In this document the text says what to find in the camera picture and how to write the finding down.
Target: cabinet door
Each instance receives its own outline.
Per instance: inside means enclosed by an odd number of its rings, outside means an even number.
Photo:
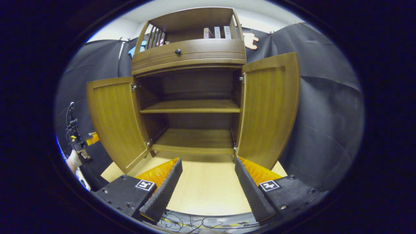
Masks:
[[[243,65],[237,155],[272,169],[289,139],[299,103],[296,53]]]
[[[147,132],[139,115],[134,79],[121,77],[87,83],[88,108],[105,150],[124,172],[149,152]]]

